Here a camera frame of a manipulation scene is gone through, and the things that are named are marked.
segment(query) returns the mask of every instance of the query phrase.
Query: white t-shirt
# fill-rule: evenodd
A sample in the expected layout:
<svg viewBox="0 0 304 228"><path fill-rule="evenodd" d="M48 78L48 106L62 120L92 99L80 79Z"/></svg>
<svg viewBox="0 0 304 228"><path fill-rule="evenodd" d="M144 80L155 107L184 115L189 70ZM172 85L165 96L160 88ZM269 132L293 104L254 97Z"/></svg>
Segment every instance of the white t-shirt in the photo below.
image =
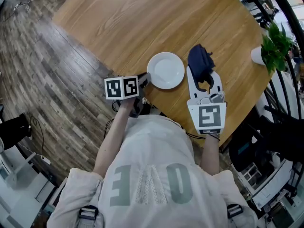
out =
<svg viewBox="0 0 304 228"><path fill-rule="evenodd" d="M227 205L247 206L232 173L205 173L195 164L191 141L181 127L156 115L129 118L123 144L104 180L71 170L48 227L58 227L60 218L64 222L60 214L70 212L65 206L71 206L71 199L77 209L88 205L75 200L83 192L98 206L97 227L106 228L227 227ZM72 214L66 219L76 226Z"/></svg>

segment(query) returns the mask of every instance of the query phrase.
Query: black cable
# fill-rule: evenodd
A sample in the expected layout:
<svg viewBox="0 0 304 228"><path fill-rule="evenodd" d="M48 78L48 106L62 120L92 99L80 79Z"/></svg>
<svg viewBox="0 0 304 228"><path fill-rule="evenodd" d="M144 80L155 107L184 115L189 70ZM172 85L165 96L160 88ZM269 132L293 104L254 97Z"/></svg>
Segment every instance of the black cable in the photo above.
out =
<svg viewBox="0 0 304 228"><path fill-rule="evenodd" d="M5 20L3 20L2 23L8 21L10 19L10 17L12 17L14 14L15 14L15 11L13 11L13 13L8 18L6 18Z"/></svg>
<svg viewBox="0 0 304 228"><path fill-rule="evenodd" d="M44 146L44 135L43 135L43 131L42 131L42 128L41 128L41 125L40 125L40 122L38 121L37 118L35 118L34 116L31 116L30 117L30 125L32 126L32 122L34 124L34 126L37 126L37 124L39 125L39 128L41 130L41 135L42 135L42 145L41 145L41 155L43 155L43 146Z"/></svg>
<svg viewBox="0 0 304 228"><path fill-rule="evenodd" d="M32 2L32 0L29 0L28 2L25 2L25 3L22 3L21 4L21 2L18 4L18 7L17 8L19 8L19 7L21 7L21 6L23 6L23 5L25 5L25 4L29 4L30 2Z"/></svg>
<svg viewBox="0 0 304 228"><path fill-rule="evenodd" d="M217 139L218 141L220 141L220 139L212 134L209 134L209 136L212 136L213 138Z"/></svg>
<svg viewBox="0 0 304 228"><path fill-rule="evenodd" d="M112 102L112 110L117 112L116 108L114 107L114 103L115 103L115 101Z"/></svg>
<svg viewBox="0 0 304 228"><path fill-rule="evenodd" d="M24 3L24 4L27 5L27 7L25 8L25 12L26 12L26 13L27 13L27 12L29 11L29 9L30 9L30 2L32 2L32 0L29 0L29 2Z"/></svg>
<svg viewBox="0 0 304 228"><path fill-rule="evenodd" d="M259 9L259 8L255 8L255 9L252 9L252 10L250 10L250 11L257 10L257 9Z"/></svg>
<svg viewBox="0 0 304 228"><path fill-rule="evenodd" d="M108 129L108 126L110 125L110 123L114 120L114 118L110 121L108 121L105 125L105 129L104 129L104 140L105 140L105 136L106 136L106 130Z"/></svg>
<svg viewBox="0 0 304 228"><path fill-rule="evenodd" d="M188 133L188 132L186 132L186 134L187 134L189 137L194 138L194 139L206 139L205 137L199 137L199 136L193 135L193 134Z"/></svg>

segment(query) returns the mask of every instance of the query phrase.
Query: green plant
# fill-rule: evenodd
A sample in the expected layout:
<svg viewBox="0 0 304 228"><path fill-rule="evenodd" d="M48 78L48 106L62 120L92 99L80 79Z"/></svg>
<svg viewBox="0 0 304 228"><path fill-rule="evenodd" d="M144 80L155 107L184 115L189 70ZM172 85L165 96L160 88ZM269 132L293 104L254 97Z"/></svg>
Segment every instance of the green plant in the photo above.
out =
<svg viewBox="0 0 304 228"><path fill-rule="evenodd" d="M282 32L280 32L278 26L272 22L267 30L269 37L263 35L261 56L270 74L276 68L279 71L285 70L285 56L292 41L289 37L286 37L283 26Z"/></svg>

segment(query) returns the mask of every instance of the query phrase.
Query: white equipment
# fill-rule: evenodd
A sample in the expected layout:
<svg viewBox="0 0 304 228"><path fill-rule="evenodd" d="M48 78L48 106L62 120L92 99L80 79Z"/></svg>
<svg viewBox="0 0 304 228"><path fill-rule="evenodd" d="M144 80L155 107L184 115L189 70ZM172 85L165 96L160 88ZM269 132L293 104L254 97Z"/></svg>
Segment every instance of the white equipment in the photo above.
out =
<svg viewBox="0 0 304 228"><path fill-rule="evenodd" d="M226 102L219 75L211 71L207 76L210 84L209 94L199 88L191 68L187 66L190 100L187 101L195 129L198 134L222 133L225 127Z"/></svg>
<svg viewBox="0 0 304 228"><path fill-rule="evenodd" d="M27 159L21 162L16 169L14 169L5 152L0 153L0 177L5 181L7 186L12 188L16 186L18 172L20 172L21 169L34 158L35 155L36 153L33 152Z"/></svg>
<svg viewBox="0 0 304 228"><path fill-rule="evenodd" d="M238 179L250 193L257 209L261 210L289 181L293 163L283 159L277 167L274 165L274 171L265 180L254 163L242 172L238 172L233 164L231 166L237 172Z"/></svg>

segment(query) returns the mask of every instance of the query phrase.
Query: wrist strap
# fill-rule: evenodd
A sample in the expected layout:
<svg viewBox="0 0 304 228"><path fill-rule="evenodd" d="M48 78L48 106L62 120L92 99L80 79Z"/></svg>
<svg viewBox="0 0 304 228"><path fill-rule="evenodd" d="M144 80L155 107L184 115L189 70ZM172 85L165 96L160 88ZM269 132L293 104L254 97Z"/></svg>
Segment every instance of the wrist strap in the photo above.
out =
<svg viewBox="0 0 304 228"><path fill-rule="evenodd" d="M218 141L220 141L219 134L209 134L209 135L212 136L213 138L217 139Z"/></svg>

